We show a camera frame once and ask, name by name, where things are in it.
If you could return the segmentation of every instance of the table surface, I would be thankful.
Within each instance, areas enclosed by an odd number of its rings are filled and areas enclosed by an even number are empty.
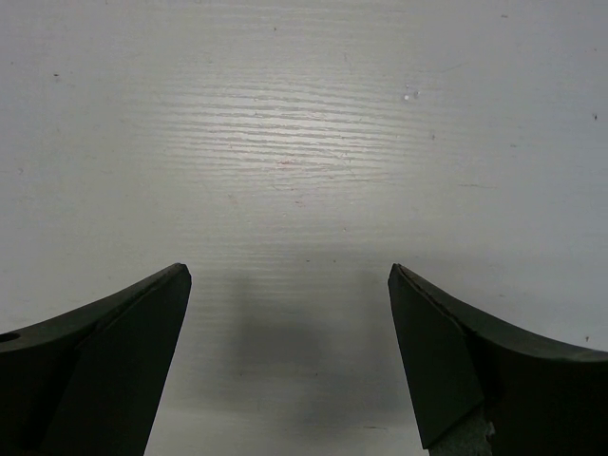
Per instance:
[[[147,454],[425,454],[401,262],[608,350],[608,4],[0,4],[0,332],[176,261]]]

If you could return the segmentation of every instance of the screw hole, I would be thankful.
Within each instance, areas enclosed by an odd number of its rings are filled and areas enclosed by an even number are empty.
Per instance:
[[[11,340],[18,339],[20,336],[17,332],[6,332],[4,334],[0,334],[0,344],[2,342],[10,342]]]

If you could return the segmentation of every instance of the black plastic part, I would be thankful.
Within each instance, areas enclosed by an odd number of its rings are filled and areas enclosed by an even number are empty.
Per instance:
[[[513,326],[400,265],[393,265],[389,293],[431,454],[480,407],[493,456],[608,454],[608,353]]]
[[[0,335],[0,455],[143,455],[191,278],[173,265]]]

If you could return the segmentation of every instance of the white wooden surface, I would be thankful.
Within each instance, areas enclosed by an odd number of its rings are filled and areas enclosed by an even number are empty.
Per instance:
[[[149,455],[424,454],[392,262],[608,350],[607,20],[599,0],[0,3],[0,332],[183,261]]]

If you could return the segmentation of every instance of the painted wood tabletop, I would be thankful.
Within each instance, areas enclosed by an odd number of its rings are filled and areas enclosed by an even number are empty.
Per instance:
[[[0,332],[175,262],[148,448],[424,454],[393,262],[608,350],[608,5],[0,4]]]

